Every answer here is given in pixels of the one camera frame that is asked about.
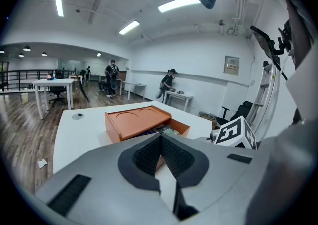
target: orange tray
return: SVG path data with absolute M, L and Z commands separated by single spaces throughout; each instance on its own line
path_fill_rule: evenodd
M 106 130 L 112 142 L 132 138 L 171 118 L 170 113 L 155 106 L 105 113 Z

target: wooden floor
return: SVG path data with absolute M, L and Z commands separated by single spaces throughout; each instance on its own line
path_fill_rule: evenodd
M 76 91 L 74 109 L 96 108 L 113 105 L 146 102 L 139 96 L 130 96 L 123 92 L 113 100 L 106 93 L 98 93 L 96 82 L 88 83 L 85 91 L 89 103 Z M 31 193 L 53 174 L 53 150 L 55 135 L 62 112 L 67 106 L 56 103 L 46 111 L 43 93 L 40 93 L 44 120 L 40 120 L 35 94 L 29 93 L 28 103 L 22 103 L 21 94 L 0 95 L 0 151 L 17 181 Z M 47 166 L 39 169 L 38 161 L 45 159 Z

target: black railing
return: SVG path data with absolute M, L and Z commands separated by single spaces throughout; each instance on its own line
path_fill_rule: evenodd
M 36 80 L 44 79 L 47 74 L 52 74 L 53 70 L 14 70 L 0 72 L 0 89 L 12 90 L 19 89 L 19 91 L 28 88 L 33 89 L 32 83 Z M 63 78 L 69 78 L 74 75 L 76 70 L 61 70 Z

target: backpack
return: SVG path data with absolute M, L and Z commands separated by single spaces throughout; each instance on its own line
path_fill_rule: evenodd
M 164 83 L 160 82 L 160 90 L 163 89 Z
M 119 72 L 118 66 L 113 66 L 112 64 L 110 65 L 111 67 L 111 72 L 109 73 L 110 78 L 117 78 L 117 74 Z

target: black mesh pad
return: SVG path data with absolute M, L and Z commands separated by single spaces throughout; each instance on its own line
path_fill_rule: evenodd
M 139 189 L 160 191 L 160 184 L 154 178 L 161 153 L 161 135 L 155 134 L 124 150 L 118 159 L 122 176 Z
M 158 159 L 161 155 L 160 136 L 142 148 L 138 149 L 133 155 L 133 162 L 135 166 L 154 177 Z
M 209 159 L 202 152 L 172 137 L 161 136 L 162 156 L 180 188 L 200 183 L 209 169 Z
M 167 137 L 168 135 L 161 139 L 162 156 L 173 176 L 177 178 L 193 165 L 194 157 Z
M 160 155 L 181 188 L 197 185 L 209 169 L 209 160 L 202 152 L 167 134 L 155 134 L 123 151 L 118 169 L 135 187 L 160 191 L 159 181 L 154 179 Z

